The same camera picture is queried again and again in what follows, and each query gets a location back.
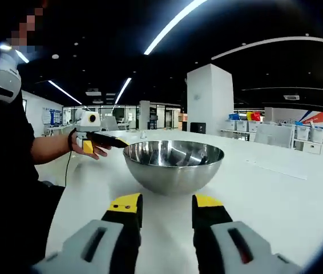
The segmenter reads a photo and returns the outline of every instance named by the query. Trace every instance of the black ceiling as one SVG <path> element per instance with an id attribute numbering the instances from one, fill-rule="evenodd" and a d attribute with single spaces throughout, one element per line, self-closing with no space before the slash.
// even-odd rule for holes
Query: black ceiling
<path id="1" fill-rule="evenodd" d="M 233 75 L 235 107 L 323 110 L 323 42 L 269 43 L 211 60 L 243 43 L 306 34 L 323 38 L 323 4 L 208 0 L 150 55 L 143 55 L 191 2 L 50 1 L 43 16 L 36 17 L 36 31 L 27 37 L 27 44 L 36 46 L 21 48 L 30 60 L 18 66 L 22 88 L 65 106 L 77 105 L 47 82 L 52 80 L 83 104 L 93 105 L 88 88 L 98 88 L 106 102 L 107 92 L 117 96 L 132 78 L 119 104 L 150 100 L 184 105 L 187 72 L 213 63 Z M 53 54 L 59 59 L 52 59 Z M 297 94 L 300 100 L 286 101 L 284 94 Z"/>

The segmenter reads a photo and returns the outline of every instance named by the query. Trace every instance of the metal bowl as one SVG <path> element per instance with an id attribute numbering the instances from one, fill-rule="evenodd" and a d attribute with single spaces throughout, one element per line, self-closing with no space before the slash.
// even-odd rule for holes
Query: metal bowl
<path id="1" fill-rule="evenodd" d="M 224 153 L 208 144 L 189 141 L 146 141 L 123 150 L 134 178 L 163 195 L 195 192 L 204 187 L 221 165 Z"/>

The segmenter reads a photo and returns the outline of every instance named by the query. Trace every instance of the white table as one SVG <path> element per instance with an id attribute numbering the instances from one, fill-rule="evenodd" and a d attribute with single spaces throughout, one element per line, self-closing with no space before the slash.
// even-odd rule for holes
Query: white table
<path id="1" fill-rule="evenodd" d="M 63 129 L 66 127 L 68 127 L 68 126 L 48 127 L 47 129 L 50 130 L 50 136 L 52 136 L 54 134 L 54 132 L 61 134 Z"/>
<path id="2" fill-rule="evenodd" d="M 129 143 L 139 132 L 109 132 Z M 259 143 L 182 131 L 147 131 L 147 140 L 193 140 L 220 147 L 225 158 L 215 177 L 199 192 L 221 200 L 233 220 L 267 239 L 272 252 L 305 266 L 323 244 L 323 159 L 309 153 Z M 46 255 L 92 219 L 110 201 L 144 195 L 142 246 L 136 273 L 198 273 L 192 243 L 192 195 L 165 197 L 145 190 L 130 174 L 122 150 L 107 158 L 84 156 L 59 202 Z"/>

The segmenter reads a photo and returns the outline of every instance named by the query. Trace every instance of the white chair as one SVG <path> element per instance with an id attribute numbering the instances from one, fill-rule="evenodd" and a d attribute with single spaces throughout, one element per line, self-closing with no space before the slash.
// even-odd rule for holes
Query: white chair
<path id="1" fill-rule="evenodd" d="M 104 119 L 100 121 L 100 126 L 102 130 L 106 131 L 119 130 L 116 118 L 114 116 L 104 117 Z"/>
<path id="2" fill-rule="evenodd" d="M 291 148 L 293 145 L 294 127 L 260 124 L 254 142 L 273 146 Z"/>

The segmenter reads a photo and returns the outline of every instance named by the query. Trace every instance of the man's hand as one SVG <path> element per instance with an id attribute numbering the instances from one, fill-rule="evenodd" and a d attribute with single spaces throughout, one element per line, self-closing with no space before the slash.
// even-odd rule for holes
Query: man's hand
<path id="1" fill-rule="evenodd" d="M 91 140 L 91 141 L 92 141 L 92 146 L 93 146 L 93 153 L 92 154 L 85 153 L 83 151 L 83 149 L 81 147 L 79 147 L 76 143 L 76 132 L 75 132 L 71 135 L 72 150 L 74 150 L 78 154 L 87 155 L 87 156 L 92 157 L 93 159 L 96 159 L 96 160 L 99 159 L 99 156 L 97 154 L 99 154 L 100 156 L 103 156 L 103 157 L 107 157 L 107 153 L 104 150 L 102 150 L 101 148 L 105 148 L 107 150 L 110 150 L 111 147 L 104 146 L 102 144 L 96 144 L 93 140 Z"/>

